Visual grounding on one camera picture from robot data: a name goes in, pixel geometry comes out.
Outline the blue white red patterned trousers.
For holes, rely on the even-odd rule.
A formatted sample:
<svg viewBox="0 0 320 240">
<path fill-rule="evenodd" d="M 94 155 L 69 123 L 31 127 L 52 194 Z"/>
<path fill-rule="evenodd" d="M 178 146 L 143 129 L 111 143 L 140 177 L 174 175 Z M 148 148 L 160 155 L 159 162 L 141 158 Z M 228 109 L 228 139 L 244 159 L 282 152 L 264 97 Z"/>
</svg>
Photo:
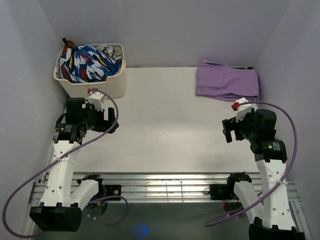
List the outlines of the blue white red patterned trousers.
<svg viewBox="0 0 320 240">
<path fill-rule="evenodd" d="M 70 83 L 99 83 L 116 75 L 120 67 L 91 44 L 76 45 L 61 56 L 59 70 Z"/>
</svg>

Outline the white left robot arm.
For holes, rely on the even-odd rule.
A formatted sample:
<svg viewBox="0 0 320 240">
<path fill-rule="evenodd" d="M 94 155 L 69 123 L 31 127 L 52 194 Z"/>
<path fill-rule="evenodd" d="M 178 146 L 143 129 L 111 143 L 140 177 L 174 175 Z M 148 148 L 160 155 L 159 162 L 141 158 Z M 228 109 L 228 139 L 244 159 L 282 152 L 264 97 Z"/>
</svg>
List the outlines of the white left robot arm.
<svg viewBox="0 0 320 240">
<path fill-rule="evenodd" d="M 78 180 L 71 191 L 74 169 L 83 139 L 88 131 L 112 134 L 119 127 L 116 107 L 107 110 L 107 96 L 94 92 L 88 98 L 74 97 L 66 101 L 65 112 L 58 118 L 53 136 L 53 163 L 44 193 L 29 216 L 44 232 L 75 232 L 82 221 L 82 211 L 90 201 L 106 195 L 106 187 L 98 174 Z"/>
</svg>

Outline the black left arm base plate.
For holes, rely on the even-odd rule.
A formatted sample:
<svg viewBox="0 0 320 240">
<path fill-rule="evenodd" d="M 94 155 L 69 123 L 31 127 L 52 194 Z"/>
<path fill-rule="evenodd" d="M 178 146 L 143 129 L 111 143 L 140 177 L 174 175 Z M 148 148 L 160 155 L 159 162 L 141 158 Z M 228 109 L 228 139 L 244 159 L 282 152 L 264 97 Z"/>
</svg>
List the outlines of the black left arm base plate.
<svg viewBox="0 0 320 240">
<path fill-rule="evenodd" d="M 107 184 L 104 185 L 104 197 L 109 197 L 112 196 L 111 198 L 109 198 L 109 201 L 120 201 L 121 198 L 119 198 L 118 196 L 121 196 L 122 194 L 122 186 L 120 184 Z"/>
</svg>

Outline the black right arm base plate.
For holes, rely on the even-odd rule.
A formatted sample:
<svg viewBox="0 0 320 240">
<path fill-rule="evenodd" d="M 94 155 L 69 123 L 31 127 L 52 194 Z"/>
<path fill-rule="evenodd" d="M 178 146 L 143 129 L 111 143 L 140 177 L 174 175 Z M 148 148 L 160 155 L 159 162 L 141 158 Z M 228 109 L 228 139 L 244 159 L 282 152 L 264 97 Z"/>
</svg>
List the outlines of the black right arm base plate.
<svg viewBox="0 0 320 240">
<path fill-rule="evenodd" d="M 232 194 L 227 184 L 210 184 L 204 189 L 204 194 L 210 195 L 211 200 L 232 200 Z"/>
</svg>

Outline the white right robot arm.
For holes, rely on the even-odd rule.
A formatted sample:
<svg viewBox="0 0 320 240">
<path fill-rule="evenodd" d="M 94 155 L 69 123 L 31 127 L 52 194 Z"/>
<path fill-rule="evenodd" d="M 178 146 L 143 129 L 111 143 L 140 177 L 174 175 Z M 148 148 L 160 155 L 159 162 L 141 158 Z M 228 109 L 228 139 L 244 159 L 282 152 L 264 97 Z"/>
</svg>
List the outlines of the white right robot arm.
<svg viewBox="0 0 320 240">
<path fill-rule="evenodd" d="M 303 240 L 292 218 L 287 185 L 281 177 L 287 168 L 287 151 L 283 141 L 275 138 L 277 116 L 273 111 L 251 109 L 222 121 L 226 141 L 234 131 L 238 141 L 248 140 L 259 170 L 262 202 L 247 212 L 251 240 Z"/>
</svg>

